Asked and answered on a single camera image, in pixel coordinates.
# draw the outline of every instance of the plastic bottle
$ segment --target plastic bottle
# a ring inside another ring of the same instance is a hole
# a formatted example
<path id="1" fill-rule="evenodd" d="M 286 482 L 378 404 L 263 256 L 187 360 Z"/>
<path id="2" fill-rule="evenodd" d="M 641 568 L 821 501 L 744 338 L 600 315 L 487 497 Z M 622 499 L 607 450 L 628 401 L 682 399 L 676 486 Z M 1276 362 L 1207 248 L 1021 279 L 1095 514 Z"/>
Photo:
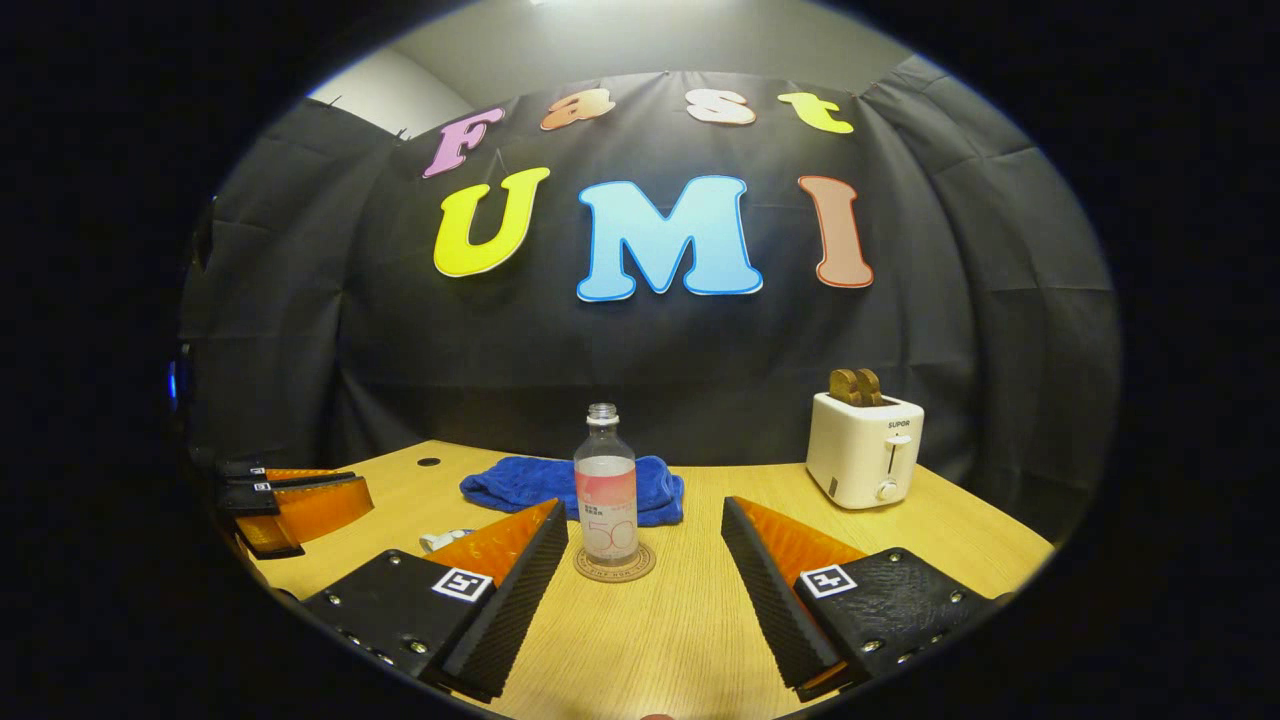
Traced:
<path id="1" fill-rule="evenodd" d="M 636 455 L 618 439 L 618 411 L 608 402 L 586 410 L 588 438 L 573 454 L 582 546 L 596 565 L 636 556 Z"/>

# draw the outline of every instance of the blue towel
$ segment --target blue towel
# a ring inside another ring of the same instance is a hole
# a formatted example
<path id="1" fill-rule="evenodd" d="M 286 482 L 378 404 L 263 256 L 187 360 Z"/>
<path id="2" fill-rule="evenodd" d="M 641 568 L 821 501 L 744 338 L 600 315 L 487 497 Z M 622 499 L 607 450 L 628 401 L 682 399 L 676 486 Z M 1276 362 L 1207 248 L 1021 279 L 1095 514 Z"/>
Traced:
<path id="1" fill-rule="evenodd" d="M 503 457 L 484 473 L 466 477 L 458 489 L 471 502 L 504 512 L 558 497 L 568 519 L 577 520 L 572 460 Z M 680 502 L 684 496 L 685 480 L 672 475 L 660 457 L 646 455 L 636 460 L 636 510 L 641 528 L 680 523 L 685 518 Z"/>

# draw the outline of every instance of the table surface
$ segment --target table surface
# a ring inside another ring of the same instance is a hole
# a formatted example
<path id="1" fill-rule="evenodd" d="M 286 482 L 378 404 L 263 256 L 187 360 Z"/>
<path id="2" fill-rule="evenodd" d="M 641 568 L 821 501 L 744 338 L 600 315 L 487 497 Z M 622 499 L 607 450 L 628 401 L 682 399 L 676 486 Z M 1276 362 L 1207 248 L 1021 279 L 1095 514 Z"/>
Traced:
<path id="1" fill-rule="evenodd" d="M 384 550 L 421 556 L 424 533 L 477 529 L 507 516 L 458 491 L 462 478 L 507 455 L 429 441 L 344 468 L 366 478 L 374 510 L 306 543 L 301 557 L 256 561 L 257 568 L 273 587 L 307 598 Z M 440 462 L 420 466 L 424 457 Z M 506 689 L 485 707 L 513 717 L 639 720 L 660 712 L 710 720 L 777 717 L 820 702 L 801 703 L 782 684 L 719 534 L 726 496 L 790 515 L 867 553 L 905 547 L 987 597 L 1018 589 L 1053 550 L 920 466 L 904 501 L 870 510 L 833 505 L 804 464 L 671 470 L 685 479 L 685 519 L 640 529 L 657 556 L 653 571 L 621 584 L 584 578 L 572 566 L 581 530 L 570 521 L 568 547 Z"/>

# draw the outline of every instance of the blue letter m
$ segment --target blue letter m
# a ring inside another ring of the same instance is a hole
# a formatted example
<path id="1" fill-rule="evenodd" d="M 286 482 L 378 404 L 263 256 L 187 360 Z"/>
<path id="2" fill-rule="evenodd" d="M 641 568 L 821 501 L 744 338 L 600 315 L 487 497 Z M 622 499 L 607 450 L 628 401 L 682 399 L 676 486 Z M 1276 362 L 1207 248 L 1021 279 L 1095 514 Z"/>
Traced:
<path id="1" fill-rule="evenodd" d="M 622 272 L 622 247 L 631 251 L 644 279 L 657 293 L 667 292 L 685 247 L 694 246 L 694 266 L 685 287 L 695 295 L 748 295 L 764 278 L 746 258 L 737 199 L 746 192 L 739 178 L 705 176 L 689 181 L 663 218 L 631 182 L 593 184 L 579 193 L 591 208 L 591 272 L 577 284 L 588 302 L 625 300 L 636 281 Z"/>

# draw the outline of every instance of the bottle label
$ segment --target bottle label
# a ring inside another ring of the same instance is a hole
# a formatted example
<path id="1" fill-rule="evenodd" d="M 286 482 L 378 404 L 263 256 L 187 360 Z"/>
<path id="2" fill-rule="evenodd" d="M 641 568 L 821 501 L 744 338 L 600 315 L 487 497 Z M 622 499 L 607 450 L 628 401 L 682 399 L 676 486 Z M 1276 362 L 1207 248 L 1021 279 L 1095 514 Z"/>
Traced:
<path id="1" fill-rule="evenodd" d="M 588 555 L 617 560 L 634 553 L 639 544 L 635 465 L 618 475 L 588 475 L 575 470 L 573 478 Z"/>

